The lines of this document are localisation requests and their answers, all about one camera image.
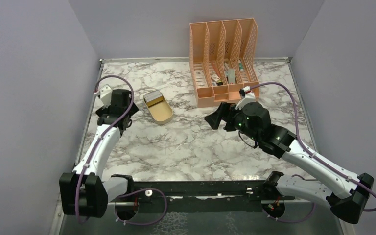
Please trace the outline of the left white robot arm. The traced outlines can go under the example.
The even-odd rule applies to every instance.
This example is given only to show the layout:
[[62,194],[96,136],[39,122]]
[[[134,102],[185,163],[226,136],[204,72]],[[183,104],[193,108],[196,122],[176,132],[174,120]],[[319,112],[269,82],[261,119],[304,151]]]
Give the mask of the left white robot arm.
[[109,202],[117,197],[128,201],[134,196],[131,176],[113,175],[103,182],[101,175],[113,148],[131,126],[132,115],[139,109],[129,90],[104,88],[100,97],[102,101],[111,100],[96,112],[99,116],[96,135],[82,161],[59,179],[62,209],[66,215],[101,218]]

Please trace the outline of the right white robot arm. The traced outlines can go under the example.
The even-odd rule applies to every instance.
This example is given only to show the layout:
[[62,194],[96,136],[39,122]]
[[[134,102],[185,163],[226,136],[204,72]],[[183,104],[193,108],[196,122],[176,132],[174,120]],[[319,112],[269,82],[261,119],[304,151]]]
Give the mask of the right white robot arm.
[[371,175],[345,170],[307,145],[300,145],[293,132],[272,124],[269,111],[258,102],[248,103],[241,110],[237,110],[235,104],[222,102],[204,120],[214,130],[225,121],[225,131],[246,135],[263,152],[292,163],[315,178],[306,181],[273,171],[263,183],[263,194],[267,198],[298,197],[330,208],[336,217],[347,223],[359,222],[374,183]]

